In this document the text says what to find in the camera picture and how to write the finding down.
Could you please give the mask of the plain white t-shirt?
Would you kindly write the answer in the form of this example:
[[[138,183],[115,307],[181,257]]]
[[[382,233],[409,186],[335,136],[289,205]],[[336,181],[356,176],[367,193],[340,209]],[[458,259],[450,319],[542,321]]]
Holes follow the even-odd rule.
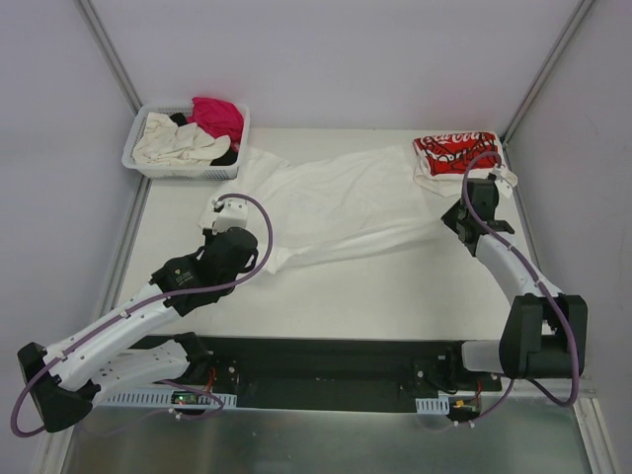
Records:
[[[271,219],[249,209],[259,249],[273,247],[265,270],[282,270],[381,255],[428,240],[442,224],[413,180],[400,146],[292,164],[252,148],[236,179],[211,195],[255,198]]]

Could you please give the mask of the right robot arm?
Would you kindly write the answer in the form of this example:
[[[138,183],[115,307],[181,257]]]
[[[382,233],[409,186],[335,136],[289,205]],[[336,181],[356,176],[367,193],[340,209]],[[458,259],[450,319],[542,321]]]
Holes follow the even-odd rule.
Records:
[[[588,306],[547,278],[517,248],[513,228],[495,216],[494,179],[469,179],[465,193],[441,218],[494,277],[510,312],[497,341],[469,341],[444,365],[446,382],[467,389],[480,371],[511,379],[573,379],[585,368]]]

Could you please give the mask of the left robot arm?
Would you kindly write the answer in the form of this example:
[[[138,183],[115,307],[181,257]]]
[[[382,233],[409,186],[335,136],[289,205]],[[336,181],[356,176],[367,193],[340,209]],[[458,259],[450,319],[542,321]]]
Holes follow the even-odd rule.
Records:
[[[202,382],[210,355],[194,333],[184,333],[134,355],[125,350],[152,331],[215,303],[267,263],[248,230],[232,227],[208,232],[196,251],[172,258],[151,275],[127,302],[78,333],[47,347],[31,342],[18,352],[25,387],[11,414],[18,426],[25,399],[31,398],[41,430],[62,432],[77,425],[100,403],[129,388],[182,378]]]

